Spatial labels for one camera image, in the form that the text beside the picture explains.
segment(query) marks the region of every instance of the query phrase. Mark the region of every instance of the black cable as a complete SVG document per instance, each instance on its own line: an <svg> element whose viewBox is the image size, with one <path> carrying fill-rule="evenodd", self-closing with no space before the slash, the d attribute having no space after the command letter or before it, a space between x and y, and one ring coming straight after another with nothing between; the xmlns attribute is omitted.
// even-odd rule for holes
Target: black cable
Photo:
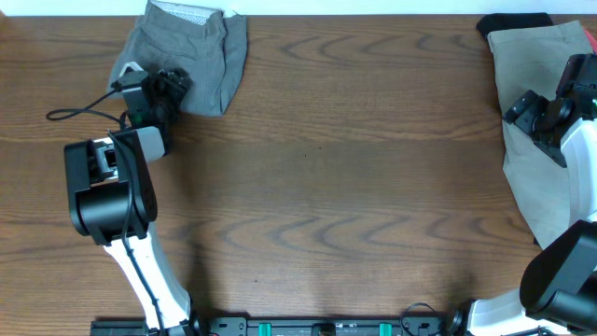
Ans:
<svg viewBox="0 0 597 336"><path fill-rule="evenodd" d="M117 92L117 90L112 90L112 91L106 93L105 95L103 95L102 97L100 97L99 99L97 99L95 102L87 105L84 108L60 108L57 110L49 111L46 114L46 119L48 119L50 121L59 121L59 120L69 119L74 116L78 116L81 113L88 113L88 114L92 114L94 116L104 117L104 118L113 120L120 125L121 130L124 130L124 129L126 129L126 123L124 122L124 120L122 118L118 119L116 117L110 116L107 113L94 111L91 109L92 107L98 105L102 100L104 100L105 98L111 96L112 94L114 94L116 92ZM67 115L62 116L62 117L54 117L54 115L63 114L63 113L67 113Z"/></svg>
<svg viewBox="0 0 597 336"><path fill-rule="evenodd" d="M143 273L141 273L141 268L139 268L139 264L137 263L137 260L134 258L134 255L132 254L132 249L129 246L129 240L127 239L127 232L129 231L129 217L131 215L131 210L132 210L132 193L133 193L132 169L131 169L131 166L129 165L129 162L126 159L126 156L124 155L124 151L123 151L124 145L122 145L122 143L119 140L117 140L117 138L109 130L108 130L108 136L110 137L110 139L112 139L112 143L114 143L114 146L118 147L118 150L120 151L120 153L122 153L121 157L122 157L122 160L124 163L124 167L126 168L127 174L129 176L129 200L128 200L128 205L127 205L127 215L124 218L124 225L122 226L120 240L122 241L122 245L124 245L124 249L127 252L127 256L129 256L129 259L131 260L132 267L134 268L135 272L137 273L137 276L139 277L139 279L141 280L141 284L143 285L144 289L146 290L147 295L149 295L149 299L151 299L151 304L153 304L153 306L156 308L156 316L158 318L158 324L160 326L160 335L163 335L164 322L162 320L160 307L158 306L158 300L156 299L156 296L151 291L151 288L149 287L149 284L147 283L146 278L143 276Z"/></svg>
<svg viewBox="0 0 597 336"><path fill-rule="evenodd" d="M431 309L432 312L436 312L435 309L431 308L431 306L427 303L424 302L417 302L417 303L413 303L409 306L409 308L407 308L407 310L404 311L404 313L402 313L402 315L400 316L400 327L409 335L409 336L418 336L412 334L408 328L406 328L404 326L404 318L406 316L406 314L409 312L410 309L412 308L416 308L416 307L427 307L429 309ZM436 332L429 332L429 336L438 336L441 334L441 330L443 329L442 323L439 324L439 326L437 327L437 331Z"/></svg>

